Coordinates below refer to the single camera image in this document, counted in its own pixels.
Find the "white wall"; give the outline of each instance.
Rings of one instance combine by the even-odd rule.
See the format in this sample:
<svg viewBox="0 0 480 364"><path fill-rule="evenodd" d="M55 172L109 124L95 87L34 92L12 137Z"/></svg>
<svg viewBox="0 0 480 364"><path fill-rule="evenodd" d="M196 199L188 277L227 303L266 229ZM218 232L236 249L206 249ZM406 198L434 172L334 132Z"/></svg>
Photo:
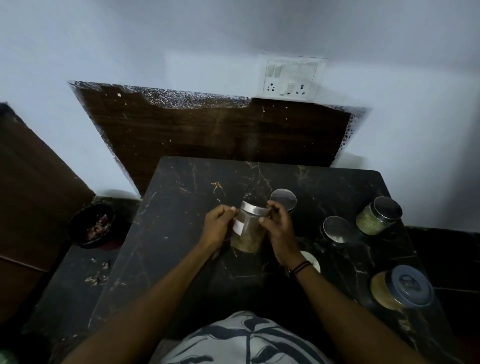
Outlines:
<svg viewBox="0 0 480 364"><path fill-rule="evenodd" d="M94 192L138 197L68 80L254 96L261 52L327 57L317 102L372 109L345 152L404 222L480 231L479 16L476 0L10 1L0 101Z"/></svg>

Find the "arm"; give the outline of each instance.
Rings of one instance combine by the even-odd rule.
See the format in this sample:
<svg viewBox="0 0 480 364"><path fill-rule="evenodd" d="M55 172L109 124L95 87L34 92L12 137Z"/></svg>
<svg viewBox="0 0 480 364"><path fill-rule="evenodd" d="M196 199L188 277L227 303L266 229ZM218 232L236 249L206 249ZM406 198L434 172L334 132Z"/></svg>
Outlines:
<svg viewBox="0 0 480 364"><path fill-rule="evenodd" d="M305 261L295 241L288 212L278 202L272 219L260 222L268 231L278 262L294 269ZM297 275L313 309L348 364L426 364L420 354L402 341L368 310L350 300L315 268L308 266Z"/></svg>
<svg viewBox="0 0 480 364"><path fill-rule="evenodd" d="M236 209L217 206L205 216L194 249L160 282L85 340L64 364L131 364L151 354L162 338L185 291L210 256L220 248Z"/></svg>

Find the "hand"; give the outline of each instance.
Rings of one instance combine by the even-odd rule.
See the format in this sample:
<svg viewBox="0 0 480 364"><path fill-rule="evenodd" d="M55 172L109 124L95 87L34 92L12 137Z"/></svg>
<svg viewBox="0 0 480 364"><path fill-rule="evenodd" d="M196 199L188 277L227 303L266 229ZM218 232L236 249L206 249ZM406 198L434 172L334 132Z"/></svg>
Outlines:
<svg viewBox="0 0 480 364"><path fill-rule="evenodd" d="M272 207L272 218L260 218L259 222L268 231L275 257L288 269L294 269L305 261L295 240L292 219L285 207L275 201L267 202Z"/></svg>
<svg viewBox="0 0 480 364"><path fill-rule="evenodd" d="M237 213L235 207L218 205L205 215L204 231L200 243L213 253L222 246L227 233L228 223Z"/></svg>

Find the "table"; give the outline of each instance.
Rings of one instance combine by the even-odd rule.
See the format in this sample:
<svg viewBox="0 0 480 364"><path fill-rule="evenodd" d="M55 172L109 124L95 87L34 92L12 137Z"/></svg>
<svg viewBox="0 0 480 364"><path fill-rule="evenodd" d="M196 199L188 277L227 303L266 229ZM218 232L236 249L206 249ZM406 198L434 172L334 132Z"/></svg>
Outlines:
<svg viewBox="0 0 480 364"><path fill-rule="evenodd" d="M330 282L432 362L461 362L438 300L401 313L372 298L369 282L377 272L398 264L423 270L401 222L377 236L358 231L356 242L345 249L332 248L319 233L327 216L341 216L354 225L356 215L375 197L389 196L380 173L372 170L163 157L89 327L101 325L167 274L198 242L210 209L220 203L239 206L243 198L266 201L277 188L297 196L292 213L297 241L318 259ZM224 244L188 289L166 337L182 339L242 309L275 320L336 358L305 294L286 277L267 243L255 255Z"/></svg>

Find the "wooden panel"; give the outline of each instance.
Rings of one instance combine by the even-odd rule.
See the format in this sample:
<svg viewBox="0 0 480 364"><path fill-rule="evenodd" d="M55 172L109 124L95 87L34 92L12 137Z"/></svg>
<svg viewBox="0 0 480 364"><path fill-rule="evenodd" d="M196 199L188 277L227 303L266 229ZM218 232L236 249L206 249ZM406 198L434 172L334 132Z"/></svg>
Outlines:
<svg viewBox="0 0 480 364"><path fill-rule="evenodd" d="M0 258L0 324L15 315L43 274Z"/></svg>
<svg viewBox="0 0 480 364"><path fill-rule="evenodd" d="M0 160L0 257L48 271L68 221L94 194L6 104Z"/></svg>
<svg viewBox="0 0 480 364"><path fill-rule="evenodd" d="M165 155L328 167L350 119L309 103L254 98L241 104L174 90L73 87L141 194Z"/></svg>

